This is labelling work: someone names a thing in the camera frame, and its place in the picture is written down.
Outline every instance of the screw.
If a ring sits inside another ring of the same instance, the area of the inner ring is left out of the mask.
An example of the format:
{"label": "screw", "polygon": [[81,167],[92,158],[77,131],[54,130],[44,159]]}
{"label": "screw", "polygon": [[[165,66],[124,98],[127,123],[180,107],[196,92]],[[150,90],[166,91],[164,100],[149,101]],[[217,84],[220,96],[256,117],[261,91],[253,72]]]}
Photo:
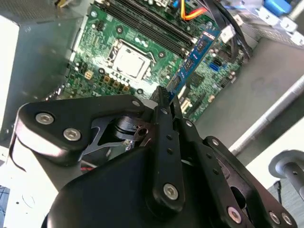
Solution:
{"label": "screw", "polygon": [[292,225],[291,219],[285,213],[282,213],[282,217],[288,225]]}
{"label": "screw", "polygon": [[133,105],[135,105],[135,106],[137,106],[137,107],[141,106],[141,105],[138,103],[138,101],[132,101],[132,103],[133,103]]}
{"label": "screw", "polygon": [[164,108],[162,108],[161,111],[162,111],[162,113],[164,113],[164,114],[168,114],[167,110],[164,109]]}
{"label": "screw", "polygon": [[212,142],[213,142],[213,144],[216,145],[216,146],[219,145],[219,143],[218,143],[218,141],[217,141],[216,139],[212,139]]}
{"label": "screw", "polygon": [[179,197],[179,192],[172,184],[165,184],[163,186],[163,192],[171,200],[177,200],[177,198]]}
{"label": "screw", "polygon": [[206,24],[208,27],[211,27],[213,26],[213,23],[211,21],[208,21],[207,24]]}
{"label": "screw", "polygon": [[186,125],[188,125],[189,127],[192,127],[193,123],[191,123],[189,120],[186,120]]}
{"label": "screw", "polygon": [[228,212],[230,218],[231,218],[235,223],[240,224],[240,223],[242,222],[242,217],[241,217],[241,215],[239,214],[239,212],[238,212],[235,208],[233,208],[233,207],[228,207],[227,212]]}
{"label": "screw", "polygon": [[276,224],[280,224],[281,221],[279,220],[279,218],[276,216],[275,213],[273,213],[272,211],[269,212],[269,215],[271,217],[271,219],[276,223]]}
{"label": "screw", "polygon": [[63,132],[63,136],[69,141],[78,141],[81,138],[81,133],[74,128],[67,128]]}
{"label": "screw", "polygon": [[95,18],[95,17],[97,17],[97,13],[96,13],[95,11],[92,11],[92,12],[91,12],[91,16],[92,16],[93,18]]}
{"label": "screw", "polygon": [[49,125],[54,122],[54,118],[48,113],[39,113],[36,115],[36,121],[40,124]]}

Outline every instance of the metal rod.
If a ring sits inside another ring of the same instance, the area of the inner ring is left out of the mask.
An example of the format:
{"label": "metal rod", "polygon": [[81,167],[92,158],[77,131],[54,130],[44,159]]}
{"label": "metal rod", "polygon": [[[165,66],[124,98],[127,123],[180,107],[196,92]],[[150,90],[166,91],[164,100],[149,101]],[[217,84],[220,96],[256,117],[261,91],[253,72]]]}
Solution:
{"label": "metal rod", "polygon": [[304,200],[304,172],[298,164],[288,163],[283,170],[285,176]]}
{"label": "metal rod", "polygon": [[295,20],[304,10],[304,0],[301,0],[297,6],[293,9],[293,11],[291,11],[291,13],[289,14],[289,18],[291,20]]}
{"label": "metal rod", "polygon": [[94,169],[97,168],[97,165],[91,164],[91,163],[86,162],[86,161],[84,161],[84,160],[82,160],[81,163],[83,163],[84,165],[90,166],[90,167],[92,167],[92,168],[94,168]]}

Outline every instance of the circuit board component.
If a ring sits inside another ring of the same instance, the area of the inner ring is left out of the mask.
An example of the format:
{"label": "circuit board component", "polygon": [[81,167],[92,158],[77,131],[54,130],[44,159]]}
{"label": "circuit board component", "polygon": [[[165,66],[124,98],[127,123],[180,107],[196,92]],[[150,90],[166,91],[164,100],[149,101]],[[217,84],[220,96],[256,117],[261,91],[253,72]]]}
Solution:
{"label": "circuit board component", "polygon": [[196,60],[188,54],[194,46],[198,53],[205,51],[208,40],[196,42],[217,26],[205,15],[185,22],[170,7],[167,0],[154,0],[152,5],[144,0],[95,2],[59,99],[126,93],[149,99],[158,85],[171,83],[176,88],[183,83],[184,77],[176,73],[184,66],[191,74],[176,95],[184,116],[199,119],[235,80],[243,53],[230,62],[229,44],[215,39],[193,72]]}

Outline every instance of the white surface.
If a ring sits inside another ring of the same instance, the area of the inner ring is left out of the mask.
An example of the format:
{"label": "white surface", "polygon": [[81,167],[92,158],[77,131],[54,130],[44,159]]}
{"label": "white surface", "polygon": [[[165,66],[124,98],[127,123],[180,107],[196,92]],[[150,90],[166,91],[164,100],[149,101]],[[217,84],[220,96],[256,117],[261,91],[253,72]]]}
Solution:
{"label": "white surface", "polygon": [[10,77],[13,69],[19,26],[0,15],[0,129],[3,122],[6,100],[9,92]]}
{"label": "white surface", "polygon": [[268,171],[268,165],[276,155],[286,150],[304,151],[303,132],[304,117],[246,166],[264,188],[269,189],[279,180]]}

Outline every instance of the black cable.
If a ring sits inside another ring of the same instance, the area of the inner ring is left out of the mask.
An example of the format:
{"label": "black cable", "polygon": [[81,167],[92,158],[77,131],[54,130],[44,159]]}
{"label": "black cable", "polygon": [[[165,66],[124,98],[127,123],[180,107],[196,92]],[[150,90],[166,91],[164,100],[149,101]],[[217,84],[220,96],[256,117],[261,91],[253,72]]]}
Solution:
{"label": "black cable", "polygon": [[[223,18],[226,22],[226,25],[229,25],[228,19],[223,15]],[[238,39],[237,36],[233,36],[233,38],[230,40],[230,46],[231,46],[231,56],[230,56],[230,62],[234,63],[238,57]]]}
{"label": "black cable", "polygon": [[244,51],[244,58],[246,60],[249,60],[252,56],[252,49],[247,44],[245,37],[243,35],[243,32],[237,22],[234,20],[232,15],[216,0],[199,0],[200,4],[204,7],[207,7],[209,9],[209,12],[211,13],[214,21],[218,24],[218,27],[220,29],[225,28],[224,24],[226,25],[225,19],[230,22],[230,24],[233,26],[233,28],[236,31],[235,37],[231,40],[231,62],[235,57],[235,54],[238,54],[238,51],[236,52],[235,49],[238,49],[237,42],[240,43],[243,51]]}
{"label": "black cable", "polygon": [[221,12],[218,10],[217,6],[214,4],[213,0],[199,0],[200,4],[206,7],[213,20],[217,23],[220,29],[224,29],[226,27],[226,22],[222,17]]}
{"label": "black cable", "polygon": [[277,191],[278,201],[279,201],[280,204],[282,204],[282,194],[281,194],[282,185],[281,185],[281,181],[277,181],[277,182],[274,184],[274,188],[275,188],[276,191]]}
{"label": "black cable", "polygon": [[241,28],[239,27],[238,23],[234,20],[233,16],[219,2],[217,2],[216,0],[213,0],[213,1],[214,1],[214,4],[217,6],[218,10],[228,19],[228,21],[231,23],[234,30],[236,31],[236,36],[243,48],[245,58],[246,59],[251,58],[252,49],[247,44],[244,34],[243,34]]}
{"label": "black cable", "polygon": [[[217,23],[220,29],[224,29],[227,25],[229,25],[229,20],[219,11],[219,9],[213,3],[213,0],[199,0],[199,2],[203,7],[208,9],[214,21]],[[231,42],[230,62],[235,62],[238,57],[237,38],[233,37],[230,42]]]}

